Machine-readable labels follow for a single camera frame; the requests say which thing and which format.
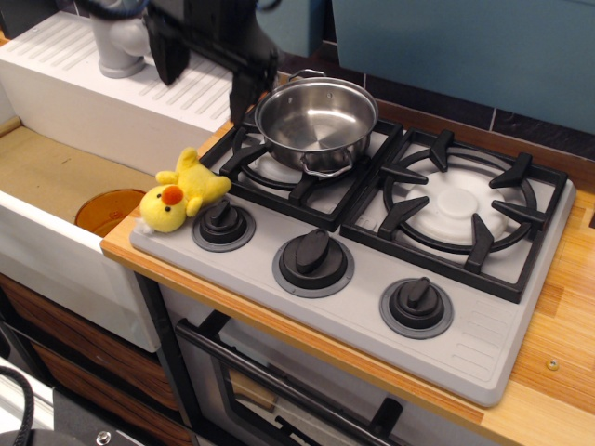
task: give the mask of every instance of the toy sink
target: toy sink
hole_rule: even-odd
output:
[[[193,58],[167,87],[150,58],[125,79],[98,62],[89,20],[66,13],[0,47],[0,273],[156,351],[134,274],[74,219],[105,191],[150,189],[225,124],[231,75]]]

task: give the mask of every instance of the oven handle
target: oven handle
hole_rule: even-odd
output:
[[[310,413],[339,427],[356,439],[365,441],[365,444],[374,446],[406,445],[401,440],[396,443],[388,438],[403,411],[403,406],[396,400],[386,398],[380,409],[378,409],[370,426],[365,426],[331,407],[323,400],[305,393],[282,376],[252,361],[246,355],[235,350],[235,348],[231,348],[216,339],[218,332],[225,326],[229,319],[229,316],[218,311],[213,311],[200,327],[196,327],[188,322],[188,320],[182,319],[176,324],[176,334],[228,367],[232,367],[238,372],[247,375],[262,386],[278,393],[283,398],[299,404]]]

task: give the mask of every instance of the yellow plush duck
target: yellow plush duck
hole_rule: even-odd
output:
[[[176,171],[158,172],[161,186],[149,190],[140,201],[140,216],[150,230],[172,232],[186,217],[196,216],[203,206],[214,203],[231,188],[227,177],[218,177],[198,161],[189,147],[178,158]]]

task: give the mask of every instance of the stove knob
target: stove knob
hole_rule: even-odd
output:
[[[222,200],[208,209],[201,218],[200,233],[203,238],[215,244],[233,243],[240,239],[247,228],[243,213],[232,206],[229,200]]]
[[[279,269],[285,279],[299,288],[320,290],[338,282],[347,270],[347,256],[326,230],[313,230],[290,241]]]
[[[405,327],[423,330],[442,320],[444,303],[430,279],[423,277],[399,286],[390,297],[389,310]]]

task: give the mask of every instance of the screw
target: screw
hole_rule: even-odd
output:
[[[546,363],[546,366],[552,371],[555,372],[560,368],[560,364],[556,360],[549,360]]]
[[[96,443],[99,446],[103,446],[105,444],[108,444],[110,441],[112,440],[112,434],[110,434],[109,432],[106,432],[105,430],[102,430],[96,438]]]

